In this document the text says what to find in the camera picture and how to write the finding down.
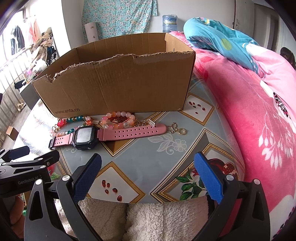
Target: yellow dot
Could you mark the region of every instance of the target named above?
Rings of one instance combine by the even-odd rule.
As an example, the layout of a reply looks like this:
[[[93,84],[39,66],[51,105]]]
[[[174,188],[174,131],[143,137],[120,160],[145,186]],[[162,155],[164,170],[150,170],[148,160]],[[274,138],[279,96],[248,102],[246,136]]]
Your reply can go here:
[[[226,50],[232,49],[231,43],[227,39],[221,39],[221,44]]]

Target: pink watch strap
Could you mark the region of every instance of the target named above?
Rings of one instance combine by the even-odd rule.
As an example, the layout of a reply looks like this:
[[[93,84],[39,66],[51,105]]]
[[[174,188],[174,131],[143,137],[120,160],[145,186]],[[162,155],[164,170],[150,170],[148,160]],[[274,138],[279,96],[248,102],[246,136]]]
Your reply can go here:
[[[52,147],[70,145],[73,141],[73,136],[74,132],[62,137],[55,137]]]
[[[164,134],[166,130],[166,126],[161,123],[157,123],[155,127],[148,125],[117,130],[100,129],[98,131],[97,138],[100,141],[116,141],[161,135]]]

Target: bed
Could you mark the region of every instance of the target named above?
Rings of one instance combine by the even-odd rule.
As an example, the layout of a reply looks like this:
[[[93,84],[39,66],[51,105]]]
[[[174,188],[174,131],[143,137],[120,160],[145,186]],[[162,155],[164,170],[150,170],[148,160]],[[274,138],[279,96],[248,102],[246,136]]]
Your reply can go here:
[[[196,52],[193,73],[206,82],[234,133],[245,163],[244,180],[262,183],[273,239],[296,203],[296,72],[280,55],[252,43],[245,48],[258,73],[193,47],[183,32],[171,35]]]

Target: white cylinder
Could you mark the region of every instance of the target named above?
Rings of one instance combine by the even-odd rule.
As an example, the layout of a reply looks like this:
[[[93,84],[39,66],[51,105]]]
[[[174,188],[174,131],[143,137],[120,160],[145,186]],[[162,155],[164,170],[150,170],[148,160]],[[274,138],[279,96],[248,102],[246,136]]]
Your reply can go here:
[[[98,32],[96,30],[96,23],[91,22],[91,23],[85,24],[84,26],[85,26],[87,40],[89,41],[89,43],[94,42],[94,41],[98,41],[99,36],[98,36]]]

